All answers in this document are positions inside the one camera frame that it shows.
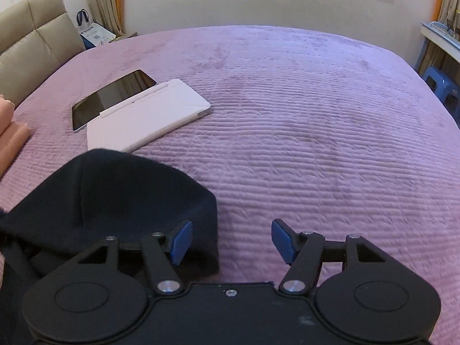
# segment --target white shopping bag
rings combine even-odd
[[[87,39],[95,46],[104,45],[116,38],[114,33],[106,30],[101,25],[94,22],[89,22],[88,13],[86,10],[81,10],[77,14],[78,32],[81,36]]]

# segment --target pink pillow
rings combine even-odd
[[[0,135],[0,178],[10,167],[30,136],[26,123],[12,122]]]
[[[11,124],[14,114],[14,104],[11,101],[5,100],[0,95],[0,135],[5,132],[6,128]]]

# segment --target upholstered headboard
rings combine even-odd
[[[23,0],[0,13],[0,94],[18,106],[85,50],[63,0]]]

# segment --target blue bag handle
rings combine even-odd
[[[88,16],[88,12],[85,9],[82,9],[77,13],[78,26],[81,26],[81,24],[83,23],[83,17],[85,18],[86,22],[88,23],[89,22],[89,16]]]

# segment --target quilted bed cover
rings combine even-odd
[[[327,239],[359,233],[434,285],[434,344],[460,340],[460,132],[400,57],[320,32],[229,26],[88,50],[16,110],[33,136],[0,183],[10,210],[87,149],[71,107],[142,69],[180,78],[213,113],[137,150],[216,196],[221,281],[279,283],[271,221]],[[321,278],[337,272],[324,265]]]

